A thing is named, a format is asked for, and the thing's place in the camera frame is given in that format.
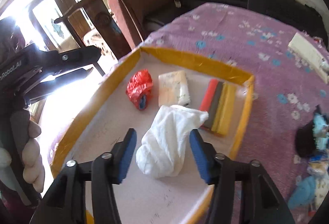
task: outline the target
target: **red plastic bag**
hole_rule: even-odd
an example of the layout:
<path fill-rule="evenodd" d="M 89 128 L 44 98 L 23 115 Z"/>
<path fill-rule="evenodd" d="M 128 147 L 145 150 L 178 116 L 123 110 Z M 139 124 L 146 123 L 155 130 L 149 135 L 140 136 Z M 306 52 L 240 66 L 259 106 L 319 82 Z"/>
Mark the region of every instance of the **red plastic bag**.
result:
<path fill-rule="evenodd" d="M 126 94 L 135 107 L 142 111 L 151 97 L 153 82 L 147 69 L 136 72 L 127 85 Z"/>

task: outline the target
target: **white power strip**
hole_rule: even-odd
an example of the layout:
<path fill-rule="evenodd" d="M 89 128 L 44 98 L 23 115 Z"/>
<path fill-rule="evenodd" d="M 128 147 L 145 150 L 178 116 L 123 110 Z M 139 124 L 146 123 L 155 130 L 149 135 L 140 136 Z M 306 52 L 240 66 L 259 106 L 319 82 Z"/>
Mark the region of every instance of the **white power strip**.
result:
<path fill-rule="evenodd" d="M 325 58 L 309 41 L 307 41 L 307 39 L 301 34 L 296 33 L 289 42 L 288 47 L 296 52 L 301 58 L 305 59 L 322 80 L 328 84 L 328 75 L 322 69 Z"/>

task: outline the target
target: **black sofa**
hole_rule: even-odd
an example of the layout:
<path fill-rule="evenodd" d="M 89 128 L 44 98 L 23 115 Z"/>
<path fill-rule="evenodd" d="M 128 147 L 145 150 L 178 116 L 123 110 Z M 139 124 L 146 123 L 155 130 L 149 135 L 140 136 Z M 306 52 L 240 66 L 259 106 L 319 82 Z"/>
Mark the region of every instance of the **black sofa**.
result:
<path fill-rule="evenodd" d="M 313 8 L 302 5 L 296 0 L 179 0 L 181 8 L 174 5 L 159 9 L 145 17 L 145 21 L 155 31 L 172 22 L 176 17 L 195 9 L 206 2 L 225 3 L 245 8 L 275 18 L 306 31 L 311 36 L 321 37 L 328 46 L 328 35 L 322 17 Z"/>

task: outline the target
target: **silver screw head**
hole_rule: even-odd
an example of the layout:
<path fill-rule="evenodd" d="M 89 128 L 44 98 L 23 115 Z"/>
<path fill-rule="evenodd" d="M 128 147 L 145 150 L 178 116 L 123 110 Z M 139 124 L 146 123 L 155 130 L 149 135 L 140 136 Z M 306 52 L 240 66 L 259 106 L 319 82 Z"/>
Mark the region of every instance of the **silver screw head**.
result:
<path fill-rule="evenodd" d="M 103 159 L 110 159 L 111 157 L 112 157 L 112 153 L 108 153 L 108 152 L 107 152 L 107 153 L 103 153 L 103 154 L 102 154 L 102 158 L 103 158 Z"/>
<path fill-rule="evenodd" d="M 66 162 L 66 166 L 68 167 L 72 167 L 72 166 L 75 166 L 77 162 L 75 160 L 69 160 Z"/>
<path fill-rule="evenodd" d="M 222 153 L 216 153 L 215 158 L 217 160 L 224 160 L 225 159 L 225 155 L 222 154 Z"/>
<path fill-rule="evenodd" d="M 251 165 L 252 165 L 252 166 L 255 166 L 255 167 L 259 167 L 259 166 L 261 165 L 261 163 L 260 163 L 260 161 L 258 161 L 258 160 L 252 160 L 252 161 L 251 161 Z"/>

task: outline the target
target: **finger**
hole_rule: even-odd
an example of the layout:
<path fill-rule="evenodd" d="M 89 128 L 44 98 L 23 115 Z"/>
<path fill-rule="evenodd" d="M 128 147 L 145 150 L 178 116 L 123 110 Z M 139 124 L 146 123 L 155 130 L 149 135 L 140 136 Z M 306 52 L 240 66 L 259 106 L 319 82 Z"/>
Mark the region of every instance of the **finger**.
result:
<path fill-rule="evenodd" d="M 6 168 L 12 162 L 12 157 L 5 148 L 0 148 L 0 169 Z"/>
<path fill-rule="evenodd" d="M 33 166 L 40 154 L 40 146 L 35 139 L 29 139 L 22 151 L 23 163 L 27 166 Z"/>
<path fill-rule="evenodd" d="M 42 166 L 39 176 L 33 182 L 33 187 L 38 193 L 43 192 L 44 178 L 45 178 L 45 171 L 44 171 L 44 167 Z"/>
<path fill-rule="evenodd" d="M 27 183 L 33 183 L 39 176 L 42 169 L 42 157 L 38 156 L 37 161 L 33 166 L 25 166 L 23 170 L 23 179 Z"/>
<path fill-rule="evenodd" d="M 41 127 L 37 123 L 35 123 L 33 121 L 30 121 L 30 124 L 29 124 L 29 136 L 31 138 L 36 138 L 40 134 L 41 134 Z"/>

